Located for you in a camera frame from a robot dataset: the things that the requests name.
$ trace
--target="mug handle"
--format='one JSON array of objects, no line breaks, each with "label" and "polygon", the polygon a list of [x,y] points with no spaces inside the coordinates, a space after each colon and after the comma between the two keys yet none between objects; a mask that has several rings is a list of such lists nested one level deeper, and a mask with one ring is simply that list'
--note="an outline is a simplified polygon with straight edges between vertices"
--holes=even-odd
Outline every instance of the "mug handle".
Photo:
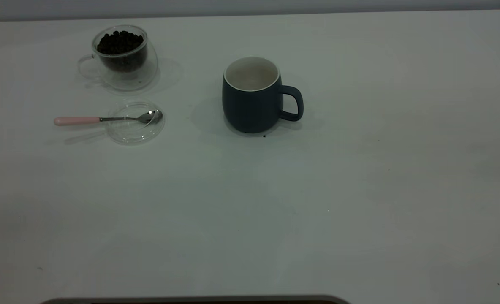
[{"label": "mug handle", "polygon": [[290,87],[289,85],[283,85],[280,87],[280,93],[293,96],[297,102],[297,114],[282,111],[280,118],[289,121],[298,121],[301,119],[302,114],[304,113],[304,104],[302,103],[301,92],[297,88]]},{"label": "mug handle", "polygon": [[83,63],[85,61],[91,60],[91,59],[94,59],[94,55],[93,54],[88,54],[88,55],[85,55],[85,56],[81,57],[78,60],[78,72],[80,73],[80,75],[82,77],[85,77],[86,79],[100,79],[100,75],[98,74],[98,70],[95,69],[93,73],[84,73],[83,70],[82,70]]}]

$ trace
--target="mug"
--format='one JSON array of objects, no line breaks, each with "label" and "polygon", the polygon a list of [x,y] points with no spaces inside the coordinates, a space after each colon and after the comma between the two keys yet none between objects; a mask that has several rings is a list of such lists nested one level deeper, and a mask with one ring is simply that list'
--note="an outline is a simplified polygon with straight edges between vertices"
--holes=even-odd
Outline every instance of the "mug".
[{"label": "mug", "polygon": [[[297,114],[282,110],[283,94],[295,98]],[[266,131],[279,119],[298,121],[304,112],[301,92],[282,85],[274,63],[254,56],[240,58],[224,71],[222,106],[227,121],[244,133]]]},{"label": "mug", "polygon": [[[103,54],[96,49],[105,35],[127,31],[143,37],[143,42],[134,50],[123,54]],[[88,79],[100,78],[111,87],[119,90],[136,90],[148,85],[158,70],[158,59],[147,32],[135,25],[118,25],[98,33],[92,40],[93,53],[82,57],[78,62],[79,72]],[[94,59],[94,75],[82,71],[82,63]]]}]

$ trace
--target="spoon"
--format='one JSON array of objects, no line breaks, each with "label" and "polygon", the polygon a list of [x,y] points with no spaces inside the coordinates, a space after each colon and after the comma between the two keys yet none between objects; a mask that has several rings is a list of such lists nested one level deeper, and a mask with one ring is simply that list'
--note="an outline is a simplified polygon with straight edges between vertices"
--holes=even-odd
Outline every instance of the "spoon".
[{"label": "spoon", "polygon": [[55,125],[89,125],[92,123],[99,123],[103,121],[115,121],[115,120],[136,120],[140,123],[157,123],[162,119],[162,112],[157,110],[146,112],[145,114],[134,117],[57,117],[55,118]]}]

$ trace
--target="mug rim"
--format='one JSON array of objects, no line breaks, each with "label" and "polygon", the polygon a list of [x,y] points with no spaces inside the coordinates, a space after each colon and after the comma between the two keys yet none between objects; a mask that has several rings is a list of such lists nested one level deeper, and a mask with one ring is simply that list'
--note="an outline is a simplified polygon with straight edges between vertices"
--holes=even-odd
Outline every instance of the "mug rim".
[{"label": "mug rim", "polygon": [[[116,29],[117,27],[134,27],[134,28],[142,31],[143,32],[143,42],[137,48],[134,48],[134,50],[131,50],[130,52],[125,52],[125,53],[122,53],[122,54],[104,54],[104,53],[98,52],[98,50],[96,50],[96,48],[94,47],[94,42],[97,40],[97,38],[100,35],[105,34],[107,31]],[[130,54],[134,54],[135,52],[138,52],[139,50],[141,50],[147,44],[147,39],[148,39],[147,38],[147,32],[144,29],[138,27],[137,25],[121,24],[121,25],[115,25],[114,27],[108,27],[106,29],[101,30],[98,34],[96,34],[96,36],[94,36],[94,38],[93,38],[92,43],[90,44],[90,46],[91,46],[92,50],[98,56],[105,57],[105,58],[117,58],[117,57],[128,56]]]},{"label": "mug rim", "polygon": [[[231,67],[231,65],[235,62],[238,62],[239,60],[243,60],[243,59],[248,59],[248,58],[259,58],[259,59],[263,59],[265,61],[268,61],[269,63],[271,63],[275,69],[277,70],[277,77],[274,81],[272,81],[271,84],[269,84],[267,87],[265,88],[261,88],[261,89],[257,89],[257,90],[243,90],[243,89],[239,89],[237,88],[236,86],[232,85],[231,83],[229,83],[229,81],[227,81],[227,77],[226,77],[226,73],[227,73],[227,70],[229,69],[229,67]],[[241,58],[238,58],[236,59],[235,61],[231,62],[227,67],[226,69],[223,71],[223,80],[229,84],[230,87],[232,87],[233,89],[235,90],[238,90],[238,91],[242,91],[242,92],[259,92],[259,91],[262,91],[262,90],[265,90],[265,89],[268,89],[270,87],[272,87],[277,81],[278,79],[280,78],[280,69],[278,68],[278,66],[272,62],[271,60],[265,58],[265,57],[261,57],[261,56],[255,56],[255,55],[251,55],[251,56],[245,56],[245,57],[241,57]]]}]

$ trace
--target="wall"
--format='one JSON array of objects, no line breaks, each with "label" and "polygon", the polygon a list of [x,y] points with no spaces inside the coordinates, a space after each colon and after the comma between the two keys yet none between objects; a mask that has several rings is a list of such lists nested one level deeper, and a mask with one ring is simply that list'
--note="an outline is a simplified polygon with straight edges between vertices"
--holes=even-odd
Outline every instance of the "wall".
[{"label": "wall", "polygon": [[500,8],[500,0],[0,0],[0,21]]}]

